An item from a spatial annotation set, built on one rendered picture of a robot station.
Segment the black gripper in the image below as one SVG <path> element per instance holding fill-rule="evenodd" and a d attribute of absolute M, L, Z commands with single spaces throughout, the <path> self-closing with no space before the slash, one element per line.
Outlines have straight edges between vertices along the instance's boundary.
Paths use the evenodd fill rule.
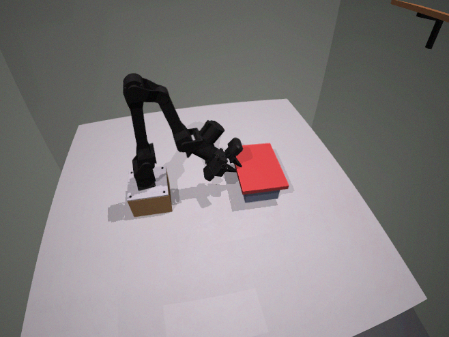
<path fill-rule="evenodd" d="M 205 163 L 208 163 L 210 160 L 212 160 L 214 158 L 214 156 L 216 154 L 219 153 L 219 154 L 225 156 L 226 159 L 228 158 L 230 161 L 230 164 L 234 163 L 237 166 L 242 167 L 242 165 L 236 158 L 236 156 L 238 156 L 243 150 L 241 140 L 238 139 L 237 137 L 235 137 L 227 145 L 228 145 L 228 147 L 225 149 L 225 151 L 223 151 L 222 148 L 218 149 L 217 147 L 214 146 L 214 144 L 211 145 L 212 147 L 211 147 L 211 151 L 210 151 L 209 155 L 206 158 L 204 158 Z M 236 170 L 232 166 L 230 166 L 228 164 L 227 164 L 227 166 L 228 166 L 228 170 L 226 172 L 235 172 L 236 173 Z M 203 168 L 203 174 L 204 174 L 204 178 L 208 181 L 211 181 L 214 178 L 208 165 L 206 165 Z"/>

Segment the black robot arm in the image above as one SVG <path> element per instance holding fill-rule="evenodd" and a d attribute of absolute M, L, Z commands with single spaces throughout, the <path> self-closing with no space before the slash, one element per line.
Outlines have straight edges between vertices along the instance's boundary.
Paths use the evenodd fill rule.
<path fill-rule="evenodd" d="M 198 128 L 187 129 L 176 113 L 167 88 L 142 78 L 136 73 L 128 74 L 124 78 L 123 90 L 124 98 L 132 115 L 136 138 L 136 155 L 132 160 L 132 165 L 137 188 L 140 191 L 156 186 L 153 169 L 157 162 L 154 143 L 148 143 L 145 131 L 144 102 L 159 103 L 172 129 L 177 150 L 186 152 L 187 158 L 192 153 L 202 159 L 206 158 L 211 151 L 211 145 L 217 141 L 225 130 L 219 123 L 212 120 L 207 120 L 200 131 Z M 192 135 L 194 135 L 195 140 L 191 137 Z M 227 162 L 226 157 L 218 153 L 205 164 L 209 166 L 213 176 L 222 177 L 228 170 Z"/>

